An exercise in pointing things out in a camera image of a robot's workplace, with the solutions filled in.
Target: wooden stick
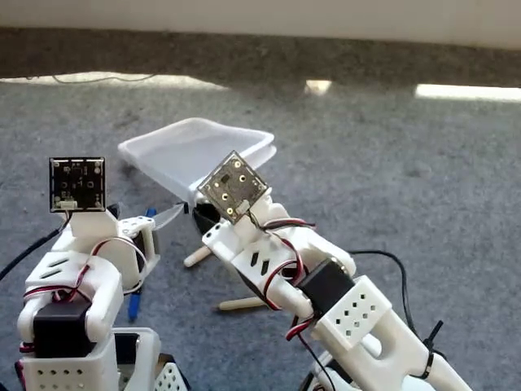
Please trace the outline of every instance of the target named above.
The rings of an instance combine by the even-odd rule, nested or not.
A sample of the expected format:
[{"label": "wooden stick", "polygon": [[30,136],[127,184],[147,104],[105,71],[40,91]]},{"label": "wooden stick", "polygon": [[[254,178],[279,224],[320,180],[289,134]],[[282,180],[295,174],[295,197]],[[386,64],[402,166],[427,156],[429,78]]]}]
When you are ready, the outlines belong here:
[{"label": "wooden stick", "polygon": [[186,267],[192,267],[193,265],[201,262],[204,258],[212,254],[210,248],[203,246],[195,250],[192,254],[185,258],[183,262]]},{"label": "wooden stick", "polygon": [[221,311],[233,311],[242,310],[246,308],[261,307],[265,305],[259,297],[247,297],[245,299],[223,301],[219,304],[219,310]]}]

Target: wire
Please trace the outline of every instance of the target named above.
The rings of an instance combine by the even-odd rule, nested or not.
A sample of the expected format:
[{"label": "wire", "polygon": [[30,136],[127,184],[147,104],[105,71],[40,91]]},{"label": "wire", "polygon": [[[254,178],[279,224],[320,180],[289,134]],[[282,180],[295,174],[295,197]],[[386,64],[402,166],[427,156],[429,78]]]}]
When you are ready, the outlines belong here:
[{"label": "wire", "polygon": [[311,349],[311,346],[309,346],[308,342],[306,342],[306,340],[302,337],[302,335],[300,333],[297,333],[297,336],[299,337],[299,340],[300,342],[302,342],[302,345],[304,345],[304,347],[309,351],[309,353],[313,356],[313,359],[317,362],[318,366],[320,367],[320,369],[322,370],[322,372],[324,372],[327,376],[327,379],[329,380],[329,382],[331,383],[331,388],[333,389],[333,391],[336,391],[336,387],[335,387],[335,383],[333,383],[333,380],[331,379],[331,376],[329,376],[329,373],[327,373],[326,371],[326,368],[324,367],[324,365],[320,362],[320,360],[318,359],[317,355],[315,354],[315,352],[313,352],[313,349]]},{"label": "wire", "polygon": [[101,247],[103,247],[105,244],[107,244],[108,242],[111,242],[113,240],[118,240],[130,247],[132,247],[136,253],[138,253],[138,255],[141,257],[142,261],[143,261],[143,265],[144,267],[142,268],[142,272],[139,274],[139,282],[137,285],[135,285],[134,287],[132,287],[131,289],[127,289],[126,291],[123,291],[123,294],[124,295],[129,295],[130,293],[133,293],[133,292],[136,292],[138,289],[141,288],[141,286],[143,285],[143,283],[145,282],[145,278],[147,277],[147,266],[148,266],[148,260],[147,260],[147,257],[145,257],[145,254],[143,254],[143,252],[139,249],[138,246],[136,246],[133,242],[127,240],[127,239],[123,239],[123,238],[120,238],[120,237],[112,237],[112,238],[107,238],[107,239],[103,239],[103,240],[100,240],[97,244],[94,245],[94,247],[92,248],[92,251],[90,252],[90,256],[89,258],[87,259],[87,262],[89,261],[90,257],[92,256],[95,256],[99,253],[99,250],[101,249]]},{"label": "wire", "polygon": [[409,291],[407,289],[407,271],[405,270],[403,262],[400,261],[396,255],[382,250],[352,250],[348,251],[348,253],[352,255],[383,255],[384,257],[392,259],[398,265],[401,273],[401,302],[404,307],[405,321],[407,322],[407,326],[409,327],[410,331],[412,331],[415,336],[419,337],[416,327],[414,326],[413,315],[410,312]]},{"label": "wire", "polygon": [[282,270],[284,269],[285,267],[289,266],[289,265],[292,265],[292,264],[297,264],[298,265],[298,261],[296,259],[291,259],[290,261],[285,261],[283,263],[281,263],[279,266],[277,266],[274,271],[271,272],[271,274],[268,276],[268,278],[266,279],[266,283],[264,285],[264,289],[263,289],[263,292],[262,292],[262,295],[265,297],[266,299],[266,302],[268,304],[268,306],[270,307],[270,309],[272,310],[275,310],[275,311],[279,311],[280,310],[280,307],[278,305],[276,305],[275,303],[273,303],[269,298],[268,298],[268,289],[269,289],[269,286],[271,285],[271,283],[273,282],[273,279],[275,278],[275,276]]},{"label": "wire", "polygon": [[290,328],[286,333],[286,340],[292,340],[294,336],[303,332],[306,328],[308,328],[311,325],[313,320],[314,318],[310,318]]},{"label": "wire", "polygon": [[31,289],[30,291],[27,291],[26,293],[24,293],[24,299],[27,300],[30,297],[37,295],[39,293],[57,292],[57,291],[63,290],[63,289],[68,289],[70,291],[76,289],[77,293],[79,293],[85,300],[90,301],[90,298],[86,294],[84,294],[82,291],[77,289],[77,287],[71,287],[69,285],[47,285],[45,287],[34,288],[34,289]]},{"label": "wire", "polygon": [[109,76],[109,77],[102,77],[100,79],[94,79],[94,80],[83,80],[83,81],[63,81],[57,78],[55,75],[51,75],[51,77],[59,84],[92,84],[92,83],[99,83],[100,81],[108,81],[108,80],[118,80],[123,81],[125,83],[132,83],[136,81],[145,81],[148,79],[152,79],[153,77],[157,76],[157,74],[151,74],[145,77],[141,77],[139,79],[124,79],[122,77],[118,76]]},{"label": "wire", "polygon": [[67,226],[67,224],[69,224],[72,218],[72,212],[66,212],[65,214],[65,221],[59,228],[56,228],[47,236],[44,236],[38,239],[33,244],[31,244],[18,257],[9,262],[7,266],[2,269],[2,271],[0,271],[0,281],[2,281],[6,277],[6,275],[9,274],[9,272],[11,272],[11,270],[13,270],[20,262],[22,262],[30,253],[43,246],[45,243],[47,243],[49,240],[53,239],[63,231],[63,229]]}]

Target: circuit board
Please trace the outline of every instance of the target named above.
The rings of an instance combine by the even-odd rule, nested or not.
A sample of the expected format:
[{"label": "circuit board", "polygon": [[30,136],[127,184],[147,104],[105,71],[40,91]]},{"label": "circuit board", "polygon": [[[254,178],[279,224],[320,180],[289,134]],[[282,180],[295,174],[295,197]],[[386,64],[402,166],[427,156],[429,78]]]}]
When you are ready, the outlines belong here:
[{"label": "circuit board", "polygon": [[266,183],[236,151],[232,151],[199,185],[199,191],[233,224],[267,189]]},{"label": "circuit board", "polygon": [[50,211],[105,210],[105,159],[51,157],[49,159]]}]

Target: red wire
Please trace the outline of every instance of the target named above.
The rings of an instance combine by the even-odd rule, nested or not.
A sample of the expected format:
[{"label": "red wire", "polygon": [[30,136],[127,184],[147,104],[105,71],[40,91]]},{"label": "red wire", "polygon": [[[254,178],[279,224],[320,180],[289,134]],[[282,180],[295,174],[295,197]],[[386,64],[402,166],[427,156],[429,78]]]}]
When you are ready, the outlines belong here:
[{"label": "red wire", "polygon": [[26,389],[25,376],[24,376],[24,365],[20,362],[20,360],[18,360],[16,362],[16,366],[18,367],[18,370],[19,370],[20,381],[22,382],[22,386],[24,389]]},{"label": "red wire", "polygon": [[300,277],[302,277],[302,274],[304,273],[305,268],[304,268],[304,263],[302,262],[302,258],[300,257],[299,252],[296,250],[296,248],[292,242],[290,242],[288,239],[281,237],[280,235],[275,234],[274,232],[271,232],[271,235],[277,236],[280,239],[280,241],[283,244],[285,244],[295,254],[295,259],[292,259],[290,261],[285,261],[281,265],[277,266],[274,269],[274,271],[272,271],[271,274],[268,276],[268,278],[266,279],[265,285],[264,285],[264,291],[262,294],[266,299],[266,303],[268,304],[268,307],[272,310],[278,311],[278,310],[280,310],[280,307],[278,305],[276,305],[275,303],[273,303],[268,298],[268,289],[269,289],[269,286],[272,283],[273,279],[275,278],[275,275],[280,273],[282,271],[282,269],[284,269],[285,267],[295,263],[297,273],[296,273],[295,277],[293,277],[291,279],[291,284],[295,285],[295,283],[300,279]]},{"label": "red wire", "polygon": [[306,328],[309,327],[309,325],[313,322],[313,320],[314,320],[313,318],[310,318],[310,319],[305,320],[302,323],[299,323],[296,326],[293,326],[292,328],[290,328],[286,333],[286,340],[291,340],[291,339],[293,339],[294,336],[303,332]]},{"label": "red wire", "polygon": [[[74,287],[69,287],[68,285],[48,285],[46,287],[34,288],[34,289],[30,290],[30,291],[27,291],[26,293],[24,293],[24,298],[32,296],[35,293],[55,292],[55,291],[58,291],[60,289],[70,289],[72,291],[75,288]],[[86,294],[84,294],[83,292],[78,290],[77,293],[79,293],[81,295],[81,297],[83,297],[85,300],[90,301],[90,298]]]}]

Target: ventilation holes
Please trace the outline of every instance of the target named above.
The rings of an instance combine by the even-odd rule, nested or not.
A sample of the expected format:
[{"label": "ventilation holes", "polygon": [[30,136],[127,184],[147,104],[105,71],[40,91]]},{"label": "ventilation holes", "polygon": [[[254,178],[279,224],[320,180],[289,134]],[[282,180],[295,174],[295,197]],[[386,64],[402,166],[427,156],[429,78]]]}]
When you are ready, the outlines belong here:
[{"label": "ventilation holes", "polygon": [[250,266],[253,267],[257,264],[257,260],[259,259],[259,252],[256,251],[252,254],[252,261],[250,262]]},{"label": "ventilation holes", "polygon": [[43,275],[40,276],[40,278],[48,279],[49,277],[52,277],[53,275],[57,275],[61,271],[62,271],[61,269],[54,269],[54,270],[48,271],[47,273],[44,273]]},{"label": "ventilation holes", "polygon": [[57,265],[61,265],[62,263],[65,263],[66,261],[68,261],[68,258],[62,258],[62,259],[59,259],[58,261],[51,262],[49,265],[47,265],[47,267],[55,267]]},{"label": "ventilation holes", "polygon": [[266,259],[262,262],[262,269],[260,270],[260,275],[265,275],[268,273],[269,268],[269,259]]}]

